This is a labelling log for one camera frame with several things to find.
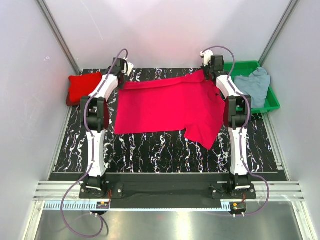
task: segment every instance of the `gray cloth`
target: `gray cloth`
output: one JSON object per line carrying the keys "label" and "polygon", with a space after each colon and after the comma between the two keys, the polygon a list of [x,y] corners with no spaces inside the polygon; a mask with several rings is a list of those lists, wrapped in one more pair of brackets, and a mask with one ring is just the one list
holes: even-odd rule
{"label": "gray cloth", "polygon": [[245,95],[251,96],[251,108],[262,109],[265,107],[270,80],[271,77],[267,71],[262,67],[258,67],[249,77],[236,76],[234,84]]}

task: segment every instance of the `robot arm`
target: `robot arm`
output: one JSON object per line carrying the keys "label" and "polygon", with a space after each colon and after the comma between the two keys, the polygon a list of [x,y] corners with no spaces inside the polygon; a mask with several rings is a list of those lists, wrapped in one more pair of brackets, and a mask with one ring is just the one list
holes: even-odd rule
{"label": "robot arm", "polygon": [[[246,190],[251,187],[251,180],[248,171],[243,163],[247,164],[247,131],[242,129],[248,114],[248,107],[242,98],[244,95],[233,81],[228,79],[228,73],[224,71],[224,60],[222,55],[214,55],[211,50],[201,52],[203,57],[203,70],[207,78],[212,76],[216,86],[226,98],[223,114],[223,123],[228,128],[231,141],[231,167],[228,190]],[[251,108],[251,97],[245,95]]]}
{"label": "robot arm", "polygon": [[[84,180],[87,188],[103,190],[104,184],[102,176],[106,172],[104,165],[104,138],[110,120],[107,101],[116,88],[123,87],[125,78],[129,77],[133,68],[134,65],[132,63],[127,62],[126,59],[118,58],[108,77],[107,74],[104,74],[96,89],[89,96],[84,96],[81,99],[82,117],[87,119],[88,127],[93,134],[92,137],[91,133],[86,131],[88,160],[93,156],[92,168],[88,177]],[[94,96],[94,98],[89,103],[87,112],[85,112],[86,103],[92,96]],[[89,171],[90,165],[91,163],[88,162],[87,171]]]}

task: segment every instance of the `black marble tabletop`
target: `black marble tabletop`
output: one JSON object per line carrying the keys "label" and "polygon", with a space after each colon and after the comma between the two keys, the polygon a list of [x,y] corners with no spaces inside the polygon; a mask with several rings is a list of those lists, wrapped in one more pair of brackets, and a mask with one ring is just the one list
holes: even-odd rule
{"label": "black marble tabletop", "polygon": [[[82,74],[101,71],[85,69]],[[130,81],[142,82],[185,76],[196,68],[134,69]],[[185,131],[116,135],[118,91],[108,100],[110,124],[104,138],[107,173],[222,173],[231,161],[230,137],[222,127],[212,149],[184,137]],[[264,121],[254,114],[248,125],[247,157],[253,172],[277,172]],[[73,107],[54,172],[82,173],[88,165],[88,144],[81,128],[80,107]]]}

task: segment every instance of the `white panel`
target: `white panel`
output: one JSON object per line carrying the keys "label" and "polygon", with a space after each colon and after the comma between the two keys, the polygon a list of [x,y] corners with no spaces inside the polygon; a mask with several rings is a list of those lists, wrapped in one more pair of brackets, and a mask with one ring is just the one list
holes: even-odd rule
{"label": "white panel", "polygon": [[320,2],[300,1],[264,67],[281,104],[270,115],[285,162],[320,236],[319,23]]}
{"label": "white panel", "polygon": [[[258,60],[289,0],[46,0],[80,68],[106,68],[128,48],[137,68],[199,67],[223,45]],[[231,57],[223,53],[227,62]]]}
{"label": "white panel", "polygon": [[35,0],[0,9],[0,238],[21,239],[49,171],[73,74]]}

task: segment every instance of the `red cloth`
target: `red cloth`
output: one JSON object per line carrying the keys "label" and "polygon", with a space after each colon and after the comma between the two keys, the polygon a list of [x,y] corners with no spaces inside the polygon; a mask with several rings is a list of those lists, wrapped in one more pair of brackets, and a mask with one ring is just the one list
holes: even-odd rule
{"label": "red cloth", "polygon": [[69,94],[66,99],[68,106],[80,105],[83,96],[89,96],[102,79],[101,72],[86,74],[82,76],[70,76]]}
{"label": "red cloth", "polygon": [[126,82],[119,90],[116,134],[186,129],[184,137],[211,149],[223,125],[225,102],[203,70],[170,79]]}

